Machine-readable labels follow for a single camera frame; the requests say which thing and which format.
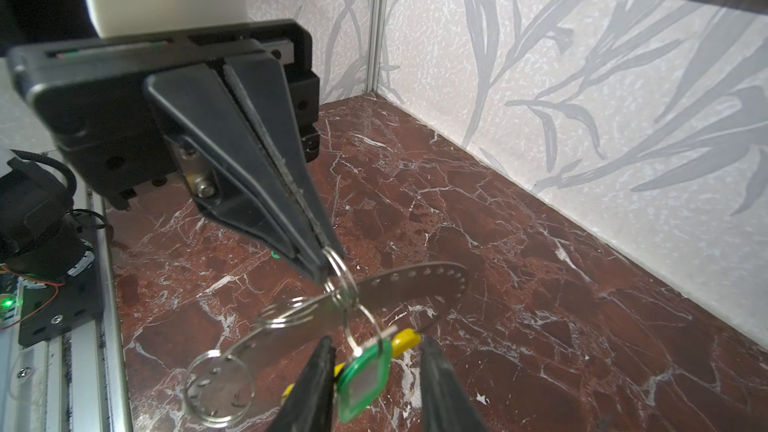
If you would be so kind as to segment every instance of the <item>black cable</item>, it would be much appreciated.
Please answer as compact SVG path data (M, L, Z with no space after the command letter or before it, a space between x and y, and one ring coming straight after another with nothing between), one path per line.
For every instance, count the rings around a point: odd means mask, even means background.
M21 160L31 160L33 162L46 165L48 167L53 167L59 172L61 172L62 175L64 176L64 181L66 182L69 195L71 197L74 197L74 193L78 190L78 180L74 177L74 174L72 173L72 170L69 167L65 166L55 158L41 156L40 154L36 154L34 152L27 152L25 150L13 150L13 149L11 149L11 152L16 154L18 158L20 158Z
M88 216L96 217L97 219L101 220L101 224L98 224L93 227L83 224L78 220L78 214L86 214ZM88 209L88 208L73 208L71 211L69 211L69 215L72 216L75 222L77 222L78 224L80 224L85 228L90 228L91 230L99 230L109 225L109 222L107 222L107 218L105 216L102 216L100 213L92 211L91 209Z

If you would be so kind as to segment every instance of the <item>wallpaper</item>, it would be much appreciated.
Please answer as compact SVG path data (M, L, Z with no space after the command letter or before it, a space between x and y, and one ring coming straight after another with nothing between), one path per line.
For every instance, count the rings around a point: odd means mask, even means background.
M379 91L768 344L768 0L388 0Z
M247 0L253 20L293 18L312 34L312 70L320 103L363 92L370 0Z

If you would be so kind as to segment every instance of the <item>green key tag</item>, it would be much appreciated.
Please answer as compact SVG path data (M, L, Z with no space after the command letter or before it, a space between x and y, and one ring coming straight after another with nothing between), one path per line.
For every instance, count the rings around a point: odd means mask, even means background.
M389 380L389 365L392 362L392 342L382 339L341 372L336 382L339 399L339 420L344 424L356 418L368 408L386 387Z

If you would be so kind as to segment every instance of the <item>red wire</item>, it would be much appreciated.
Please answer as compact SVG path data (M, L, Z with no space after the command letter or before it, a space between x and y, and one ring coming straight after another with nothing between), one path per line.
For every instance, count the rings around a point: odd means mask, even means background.
M25 320L27 320L28 318L30 318L31 316L33 316L34 314L36 314L36 313L37 313L37 312L38 312L40 309L42 309L42 308L43 308L43 307L45 307L46 305L48 305L48 304L50 304L51 302L53 302L53 299L55 299L55 298L56 298L56 296L58 295L58 288L64 285L64 284L56 284L56 283L53 283L53 282L46 282L46 281L42 281L42 280L40 280L40 279L37 279L37 278L30 278L30 277L25 277L24 275L22 275L22 274L19 274L18 272L14 272L13 270L11 270L11 269L10 269L10 268L8 268L8 267L5 267L5 265L0 265L0 268L2 268L2 270L3 270L4 272L6 272L6 273L9 273L9 274L14 274L14 275L17 275L17 276L19 276L19 277L21 277L21 278L24 278L24 280L33 281L33 282L40 282L41 284L46 284L46 285L53 285L53 286L56 288L56 291L53 293L53 297L51 297L51 298L50 298L50 299L49 299L47 302L45 302L45 303L44 303L43 305L41 305L40 307L36 308L36 309L35 309L33 312L31 312L31 313L30 313L29 315L27 315L26 317L22 317L20 320L17 320L16 322L14 322L13 324L10 324L10 325L9 325L9 326L7 326L7 327L4 327L4 328L0 328L0 332L2 332L2 331L6 331L6 330L10 329L11 327L13 327L14 325L16 325L16 324L20 324L21 322L24 322Z

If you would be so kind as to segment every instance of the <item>brown marble surface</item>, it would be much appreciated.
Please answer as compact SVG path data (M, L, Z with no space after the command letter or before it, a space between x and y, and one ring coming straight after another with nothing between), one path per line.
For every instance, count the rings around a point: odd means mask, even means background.
M768 353L754 342L379 96L327 104L318 126L309 168L355 275L428 260L475 274L434 335L491 430L768 430ZM109 219L134 428L202 429L181 411L187 365L276 298L317 290L203 220L178 183ZM309 352L260 388L279 397ZM374 406L335 430L420 430L420 404L408 352Z

